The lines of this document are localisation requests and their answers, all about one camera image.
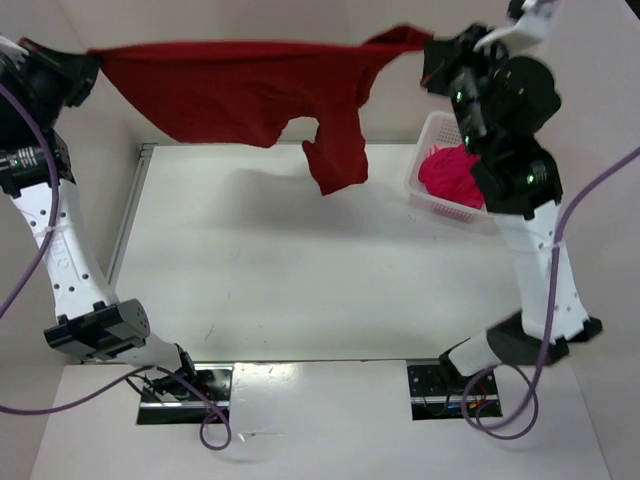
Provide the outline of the dark red t shirt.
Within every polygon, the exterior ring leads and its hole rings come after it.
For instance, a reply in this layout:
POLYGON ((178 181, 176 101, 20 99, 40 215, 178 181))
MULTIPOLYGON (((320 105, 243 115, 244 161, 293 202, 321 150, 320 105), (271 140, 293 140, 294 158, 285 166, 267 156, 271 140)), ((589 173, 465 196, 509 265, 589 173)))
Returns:
POLYGON ((302 149, 321 193, 330 195, 368 178, 359 110, 378 74, 432 38, 400 25, 360 45, 216 40, 93 52, 119 93, 178 142, 270 148, 290 121, 316 120, 302 149))

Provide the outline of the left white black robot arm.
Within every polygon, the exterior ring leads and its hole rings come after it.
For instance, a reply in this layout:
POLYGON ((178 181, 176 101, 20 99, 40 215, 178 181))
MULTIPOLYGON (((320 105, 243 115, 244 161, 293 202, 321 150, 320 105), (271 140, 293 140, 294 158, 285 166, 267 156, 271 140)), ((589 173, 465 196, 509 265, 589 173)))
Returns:
POLYGON ((44 265, 51 283, 49 347, 80 361, 163 367, 156 391, 189 399, 200 376, 187 352, 153 334, 142 304, 119 299, 103 274, 84 231, 67 145, 55 131, 62 109, 89 96, 100 66, 96 55, 1 40, 1 190, 38 246, 27 271, 44 265))

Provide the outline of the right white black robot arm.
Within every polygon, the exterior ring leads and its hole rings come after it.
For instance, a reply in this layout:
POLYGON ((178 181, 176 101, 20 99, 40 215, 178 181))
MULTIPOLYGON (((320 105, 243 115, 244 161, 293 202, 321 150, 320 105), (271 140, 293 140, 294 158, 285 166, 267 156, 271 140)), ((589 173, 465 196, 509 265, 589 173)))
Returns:
POLYGON ((422 84, 450 98, 462 144, 479 158, 470 172, 512 253, 521 302, 510 317, 440 355, 439 382, 450 393, 464 391, 487 367, 535 365, 544 340, 552 365, 570 344, 603 330, 582 305, 555 237, 563 188, 553 156, 534 137, 561 106, 554 76, 500 40, 480 45, 489 32, 473 24, 424 44, 422 84))

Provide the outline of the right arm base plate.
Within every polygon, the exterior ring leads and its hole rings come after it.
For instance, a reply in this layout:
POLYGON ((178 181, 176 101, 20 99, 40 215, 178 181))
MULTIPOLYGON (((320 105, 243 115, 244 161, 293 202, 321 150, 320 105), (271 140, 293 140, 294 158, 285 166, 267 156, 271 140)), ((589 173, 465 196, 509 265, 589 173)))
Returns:
MULTIPOLYGON (((462 419, 462 393, 466 385, 448 384, 434 360, 408 361, 406 364, 413 421, 462 419)), ((493 373, 483 377, 466 400, 470 417, 502 417, 502 408, 493 373)))

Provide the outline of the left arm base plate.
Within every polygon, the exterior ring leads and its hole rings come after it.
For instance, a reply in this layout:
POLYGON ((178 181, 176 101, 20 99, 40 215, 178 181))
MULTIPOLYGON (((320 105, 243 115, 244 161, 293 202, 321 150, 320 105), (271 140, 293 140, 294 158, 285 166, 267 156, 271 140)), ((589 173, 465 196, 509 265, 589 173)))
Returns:
MULTIPOLYGON (((188 379, 183 372, 178 375, 229 418, 233 365, 196 363, 194 370, 195 379, 188 379)), ((156 378, 137 375, 136 379, 142 381, 137 425, 195 425, 214 413, 208 403, 167 374, 156 378)))

